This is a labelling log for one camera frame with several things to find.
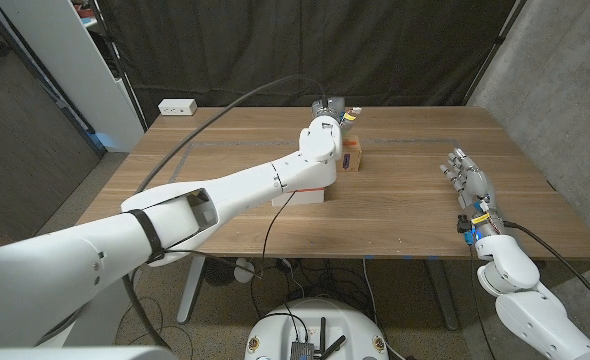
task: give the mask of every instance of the black backdrop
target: black backdrop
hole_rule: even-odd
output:
[[[164,98],[224,106],[305,74],[349,106],[461,105],[514,0],[101,0],[148,124]],[[309,106],[306,83],[247,106]]]

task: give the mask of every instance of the electrical outlet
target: electrical outlet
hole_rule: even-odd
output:
[[[195,99],[164,99],[157,107],[162,115],[193,115],[197,103]]]

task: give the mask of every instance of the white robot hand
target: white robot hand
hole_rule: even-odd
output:
[[[440,165],[439,168],[459,193],[459,204],[462,209],[476,202],[484,203],[489,208],[496,207],[495,187],[462,149],[456,148],[448,154],[448,164],[450,168],[445,165]]]

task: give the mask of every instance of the black cable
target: black cable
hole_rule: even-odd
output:
[[[270,234],[271,228],[273,227],[275,220],[277,220],[277,217],[279,216],[279,214],[282,212],[282,210],[284,210],[286,205],[288,205],[288,202],[291,201],[293,196],[295,196],[296,192],[297,192],[297,190],[293,191],[291,196],[288,197],[288,200],[286,200],[286,202],[284,203],[284,205],[282,205],[282,207],[279,209],[277,214],[275,214],[275,216],[273,217],[273,220],[271,221],[271,224],[268,225],[268,230],[266,230],[266,237],[264,238],[264,247],[262,249],[262,261],[261,261],[262,270],[260,271],[260,274],[261,274],[260,276],[264,276],[264,256],[266,255],[266,243],[268,243],[268,234]]]
[[[169,253],[169,254],[172,254],[172,253],[190,253],[190,254],[196,254],[196,255],[208,257],[208,258],[211,258],[211,259],[213,259],[215,261],[221,262],[222,264],[226,264],[226,265],[231,266],[231,267],[236,267],[238,269],[241,269],[241,270],[244,270],[246,272],[249,272],[249,273],[253,274],[253,276],[259,277],[259,275],[257,275],[252,270],[249,270],[249,269],[247,269],[247,268],[245,268],[245,267],[243,267],[241,265],[237,265],[236,263],[234,263],[232,261],[228,261],[226,259],[223,259],[223,258],[221,258],[219,256],[211,255],[211,254],[208,254],[208,253],[205,253],[205,252],[201,252],[201,251],[197,251],[197,250],[172,250],[172,249],[165,250],[164,252],[165,253]]]
[[[553,247],[551,247],[550,245],[548,245],[546,243],[546,241],[542,240],[539,236],[535,235],[535,233],[533,233],[532,231],[530,231],[527,228],[523,227],[522,225],[516,224],[514,222],[504,221],[504,226],[506,226],[508,228],[514,228],[514,229],[522,230],[523,232],[525,232],[526,234],[528,234],[530,237],[532,237],[533,239],[535,239],[535,241],[537,241],[538,243],[540,243],[540,245],[542,245],[544,248],[546,248],[546,250],[548,250],[551,254],[555,255],[555,257],[557,259],[559,259],[559,261],[561,261],[562,264],[564,264],[564,266],[566,266],[575,276],[577,276],[577,278],[579,279],[579,281],[581,281],[582,284],[584,284],[584,286],[586,286],[586,288],[590,291],[590,283],[588,282],[588,280],[586,280],[586,278],[582,274],[580,274],[579,271],[577,271],[573,267],[573,265],[571,265],[560,253],[558,253],[555,249],[553,249]]]
[[[159,326],[158,326],[158,330],[157,331],[161,331],[162,327],[164,327],[164,312],[162,311],[162,306],[157,302],[157,300],[153,299],[152,297],[141,297],[139,298],[139,302],[141,303],[143,300],[150,300],[153,303],[155,303],[155,305],[157,305],[157,310],[159,310]],[[126,309],[126,312],[124,313],[124,315],[122,315],[122,318],[119,320],[119,325],[117,326],[117,328],[121,328],[122,327],[122,323],[124,322],[124,319],[126,319],[126,315],[128,315],[128,312],[133,310],[133,306],[131,305],[128,309]]]
[[[153,324],[151,324],[150,319],[146,315],[146,311],[144,311],[142,303],[139,302],[137,294],[135,294],[135,287],[133,286],[133,283],[131,282],[131,279],[129,278],[128,274],[122,277],[122,282],[124,283],[124,287],[126,288],[126,293],[128,294],[128,297],[131,299],[133,309],[142,321],[144,328],[146,328],[146,332],[148,332],[151,338],[153,338],[153,341],[156,345],[163,346],[170,350],[171,347],[168,345],[168,343],[166,343],[166,341],[164,341],[164,339],[162,339],[161,335],[157,332],[157,330],[155,330],[155,327],[153,326]]]
[[[473,288],[473,298],[475,298],[475,308],[477,309],[477,319],[479,320],[479,326],[482,328],[482,333],[484,334],[484,340],[486,341],[486,346],[488,347],[488,351],[491,352],[491,357],[495,360],[495,353],[493,353],[493,348],[491,347],[490,341],[488,341],[488,335],[486,335],[486,328],[484,327],[484,322],[482,321],[482,312],[479,309],[479,302],[477,302],[477,291],[475,290],[475,264],[473,264],[473,259],[475,256],[473,255],[473,245],[468,246],[468,250],[471,253],[471,288]]]
[[[188,338],[188,343],[189,343],[189,345],[191,346],[191,354],[190,354],[190,358],[189,358],[189,359],[192,359],[192,358],[193,358],[193,339],[192,339],[192,338],[191,338],[191,336],[188,334],[188,331],[186,331],[186,330],[182,329],[181,327],[179,327],[179,326],[177,326],[177,325],[167,325],[167,326],[162,326],[162,328],[159,330],[159,331],[160,331],[160,333],[161,333],[163,330],[165,330],[165,329],[177,329],[177,330],[179,330],[179,331],[183,332],[183,333],[184,333],[184,335],[186,335],[186,337]],[[130,346],[130,345],[133,345],[133,343],[134,343],[135,341],[137,341],[137,340],[139,340],[139,339],[141,339],[141,338],[143,338],[143,337],[149,336],[149,335],[150,335],[150,334],[148,334],[148,333],[146,333],[146,334],[143,334],[143,335],[140,335],[140,336],[136,337],[136,338],[135,338],[133,341],[129,342],[129,343],[128,343],[128,345],[129,345],[129,346]]]
[[[193,138],[195,138],[195,136],[197,136],[204,129],[206,129],[212,123],[214,123],[219,118],[221,118],[224,114],[231,111],[231,109],[233,109],[237,105],[241,104],[242,102],[244,102],[244,100],[248,99],[249,97],[257,94],[258,92],[269,89],[275,85],[279,85],[281,83],[284,83],[286,81],[291,81],[291,80],[306,80],[306,81],[310,81],[312,83],[315,83],[319,87],[319,90],[321,92],[322,105],[325,108],[328,107],[328,99],[326,98],[326,93],[324,92],[324,87],[320,83],[318,83],[317,81],[315,81],[311,78],[308,78],[304,75],[299,75],[299,74],[289,75],[289,76],[283,77],[281,79],[275,80],[273,82],[270,82],[268,84],[262,85],[262,86],[256,88],[255,90],[251,90],[250,92],[237,98],[237,100],[233,101],[227,107],[223,108],[217,114],[213,115],[210,119],[208,119],[206,122],[204,122],[202,125],[200,125],[197,129],[193,130],[193,132],[190,133],[188,136],[186,136],[182,141],[180,141],[168,154],[166,154],[166,156],[164,156],[164,158],[162,160],[160,160],[160,162],[157,165],[155,165],[153,170],[151,170],[151,172],[144,178],[144,180],[142,181],[140,186],[137,188],[135,193],[137,194],[137,193],[144,191],[146,186],[148,186],[148,183],[150,183],[151,180],[153,180],[155,175],[157,175],[157,173],[162,169],[162,167],[164,167],[164,165],[166,165],[166,163],[168,163],[170,161],[170,159],[173,158],[173,156],[175,156],[175,154],[177,154],[184,146],[186,146],[186,144],[188,144],[191,140],[193,140]]]
[[[302,325],[304,326],[304,331],[306,332],[306,335],[304,337],[304,342],[308,342],[308,329],[306,328],[306,324],[304,324],[304,320],[302,320],[299,316],[294,315],[294,314],[289,314],[289,313],[271,313],[271,314],[266,314],[264,315],[263,319],[266,319],[268,317],[271,316],[290,316],[291,318],[295,318],[297,320],[299,320],[299,322],[302,323]]]
[[[293,321],[293,327],[295,328],[295,341],[299,342],[299,331],[297,330],[297,325],[295,325],[293,312],[291,312],[291,309],[288,307],[288,303],[284,303],[284,306],[286,306],[286,310],[288,310],[288,313],[291,315],[291,320]]]
[[[276,266],[269,266],[266,268],[266,270],[270,270],[270,269],[276,269]],[[257,306],[257,301],[255,300],[255,293],[253,292],[253,283],[254,283],[255,277],[253,277],[251,279],[251,300],[253,301],[253,307],[255,308],[255,312],[257,312],[257,319],[262,320],[262,313],[259,311],[259,307]]]
[[[217,114],[213,115],[210,119],[208,119],[206,122],[204,122],[202,125],[200,125],[197,129],[193,130],[193,132],[188,134],[188,136],[186,136],[170,152],[168,152],[168,154],[166,154],[164,156],[164,158],[162,158],[162,160],[160,160],[160,162],[157,165],[155,165],[155,167],[151,170],[151,172],[148,175],[146,175],[144,180],[142,180],[142,183],[137,187],[137,190],[135,190],[135,193],[138,194],[138,193],[144,191],[144,189],[146,189],[146,186],[148,186],[148,184],[151,182],[151,180],[153,180],[153,178],[157,175],[157,173],[159,173],[159,171],[164,167],[164,165],[166,165],[170,161],[170,159],[173,158],[173,156],[175,156],[184,146],[186,146],[186,144],[188,144],[191,140],[193,140],[193,138],[195,138],[204,129],[206,129],[212,123],[217,121],[217,119],[221,118],[224,114],[229,112],[231,109],[233,109],[234,107],[236,107],[237,105],[239,105],[240,103],[242,103],[243,101],[248,99],[249,97],[257,94],[258,92],[269,89],[273,86],[279,85],[283,82],[290,81],[290,80],[306,80],[306,81],[310,81],[310,82],[315,83],[319,87],[319,90],[321,92],[323,107],[328,107],[328,99],[326,98],[326,93],[324,92],[324,87],[320,83],[318,83],[317,81],[310,79],[308,77],[305,77],[303,75],[299,75],[299,74],[289,75],[289,76],[283,77],[281,79],[275,80],[273,82],[270,82],[268,84],[262,85],[256,89],[251,90],[250,92],[240,96],[239,98],[237,98],[237,100],[230,103],[228,106],[226,106],[225,108],[220,110]],[[149,331],[153,340],[155,340],[155,343],[159,346],[168,347],[168,344],[164,341],[164,339],[162,339],[161,336],[159,336],[159,334],[157,334],[157,332],[155,331],[155,328],[153,327],[150,320],[146,316],[146,312],[144,311],[142,304],[140,304],[137,299],[137,295],[135,294],[135,289],[133,288],[133,283],[130,281],[130,278],[128,277],[128,275],[124,275],[122,277],[122,282],[124,283],[124,286],[126,287],[126,293],[128,294],[129,300],[133,304],[133,308],[135,309],[135,312],[137,313],[140,320],[144,324],[144,327],[146,328],[146,330]]]
[[[357,285],[356,283],[349,281],[349,280],[345,280],[345,281],[344,280],[335,280],[337,283],[340,283],[340,284],[341,283],[348,283],[348,284],[352,284],[353,286],[355,286],[356,289],[359,289],[359,290],[357,290],[357,292],[359,292],[365,299],[367,299],[366,302],[360,301],[360,299],[353,296],[353,293],[355,291],[346,294],[343,291],[339,290],[337,287],[329,288],[327,286],[324,286],[325,284],[328,283],[328,281],[325,280],[325,276],[328,277],[329,276],[328,274],[332,273],[333,271],[348,272],[350,274],[353,274],[353,275],[359,277],[360,279],[362,279],[364,284],[366,284],[366,281],[359,274],[357,274],[355,271],[353,271],[351,269],[337,268],[337,267],[332,267],[332,266],[324,268],[324,269],[311,269],[311,268],[307,268],[306,266],[304,266],[303,262],[300,262],[300,267],[301,267],[302,275],[304,275],[304,279],[311,285],[312,288],[319,288],[319,289],[322,289],[324,292],[331,293],[334,295],[335,298],[338,298],[340,301],[343,301],[344,303],[347,303],[347,304],[353,306],[354,308],[359,309],[360,311],[366,313],[366,315],[369,315],[368,312],[371,312],[370,316],[374,318],[374,310],[371,305],[370,296],[368,296],[362,289],[360,289],[359,285]],[[306,274],[306,272],[304,270],[323,271],[324,273],[320,274],[318,276],[317,282],[315,282],[310,279],[310,277]]]

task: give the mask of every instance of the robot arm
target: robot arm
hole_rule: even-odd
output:
[[[98,292],[148,262],[187,254],[238,214],[284,192],[336,178],[340,126],[316,117],[299,151],[219,179],[155,187],[124,201],[122,214],[0,247],[0,347],[34,346]]]
[[[502,323],[516,336],[550,359],[571,360],[590,353],[590,340],[568,319],[559,299],[539,281],[539,270],[506,235],[497,211],[495,188],[461,149],[449,154],[440,170],[459,194],[471,218],[477,256],[488,263],[477,270],[480,284],[495,296]]]

